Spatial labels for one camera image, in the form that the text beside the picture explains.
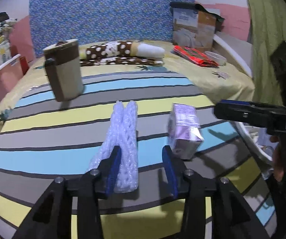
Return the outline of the right hand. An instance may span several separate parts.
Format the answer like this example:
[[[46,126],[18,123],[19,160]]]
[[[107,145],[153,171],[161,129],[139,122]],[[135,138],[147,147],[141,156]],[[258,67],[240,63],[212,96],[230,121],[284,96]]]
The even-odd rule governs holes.
[[[278,136],[270,137],[271,143],[278,143],[272,154],[273,176],[276,181],[281,182],[285,174],[285,149],[283,149],[281,139]]]

